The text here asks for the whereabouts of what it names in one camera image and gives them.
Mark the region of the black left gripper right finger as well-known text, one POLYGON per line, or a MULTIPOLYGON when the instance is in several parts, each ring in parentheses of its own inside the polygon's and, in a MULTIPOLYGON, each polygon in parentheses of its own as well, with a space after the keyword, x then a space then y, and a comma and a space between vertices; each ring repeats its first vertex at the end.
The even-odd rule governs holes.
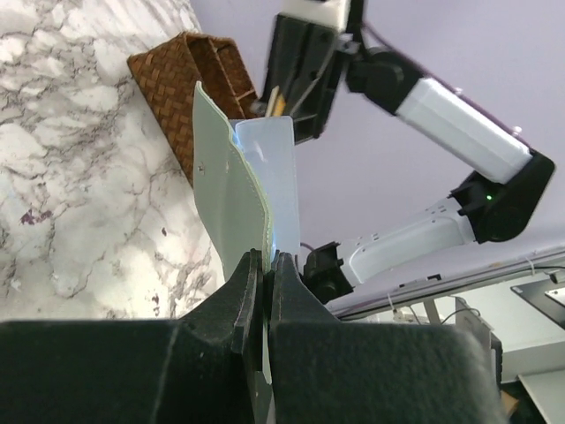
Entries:
POLYGON ((445 325, 342 322, 275 265, 268 335, 280 423, 502 423, 486 356, 445 325))

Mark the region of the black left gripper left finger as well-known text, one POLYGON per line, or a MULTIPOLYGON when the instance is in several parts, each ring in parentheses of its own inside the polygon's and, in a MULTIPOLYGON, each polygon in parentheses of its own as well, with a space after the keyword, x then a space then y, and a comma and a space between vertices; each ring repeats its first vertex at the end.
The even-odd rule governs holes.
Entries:
POLYGON ((168 320, 1 326, 4 423, 261 423, 260 253, 168 320))

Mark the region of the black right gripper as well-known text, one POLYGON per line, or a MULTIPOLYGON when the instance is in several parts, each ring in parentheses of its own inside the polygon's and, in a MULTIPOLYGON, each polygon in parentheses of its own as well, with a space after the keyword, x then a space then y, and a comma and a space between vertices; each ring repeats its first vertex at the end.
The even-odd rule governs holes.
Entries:
POLYGON ((330 27, 278 14, 258 112, 267 111, 272 90, 276 104, 292 118, 295 143, 317 139, 325 129, 346 55, 340 33, 330 27))

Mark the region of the light green card holder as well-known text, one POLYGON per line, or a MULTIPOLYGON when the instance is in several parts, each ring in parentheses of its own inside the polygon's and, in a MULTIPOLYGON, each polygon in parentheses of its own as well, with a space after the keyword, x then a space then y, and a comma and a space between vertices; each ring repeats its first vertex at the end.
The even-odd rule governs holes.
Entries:
POLYGON ((269 271, 278 251, 300 251, 295 134, 290 117, 229 118, 194 89, 194 201, 230 278, 255 251, 269 271))

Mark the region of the gold magnetic stripe card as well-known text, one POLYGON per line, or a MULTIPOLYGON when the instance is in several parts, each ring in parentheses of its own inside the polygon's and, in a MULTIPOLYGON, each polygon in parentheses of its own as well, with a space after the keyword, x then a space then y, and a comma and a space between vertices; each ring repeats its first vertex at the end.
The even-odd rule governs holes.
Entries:
POLYGON ((267 100, 265 117, 280 117, 286 107, 286 101, 279 86, 275 86, 267 100))

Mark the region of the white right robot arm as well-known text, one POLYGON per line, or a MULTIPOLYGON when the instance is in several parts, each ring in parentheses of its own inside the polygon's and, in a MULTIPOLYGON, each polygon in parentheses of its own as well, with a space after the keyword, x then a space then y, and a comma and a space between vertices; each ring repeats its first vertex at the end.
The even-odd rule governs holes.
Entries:
POLYGON ((269 100, 295 130, 301 275, 339 315, 496 261, 556 171, 377 34, 359 1, 276 14, 258 108, 269 100))

